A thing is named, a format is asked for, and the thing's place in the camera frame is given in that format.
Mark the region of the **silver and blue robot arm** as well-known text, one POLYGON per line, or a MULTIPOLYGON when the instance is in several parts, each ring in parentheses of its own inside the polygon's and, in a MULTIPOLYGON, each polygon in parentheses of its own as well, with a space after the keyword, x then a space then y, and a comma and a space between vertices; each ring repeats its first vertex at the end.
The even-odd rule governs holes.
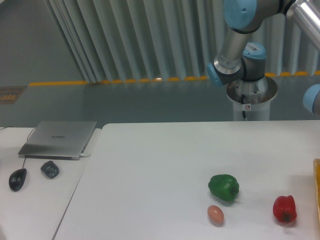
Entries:
POLYGON ((318 49, 320 11, 311 0, 225 0, 223 14, 229 30, 220 53, 207 64, 208 77, 216 86, 227 86, 234 121, 268 121, 278 86, 265 75, 265 47, 249 38, 265 19, 283 14, 318 49))

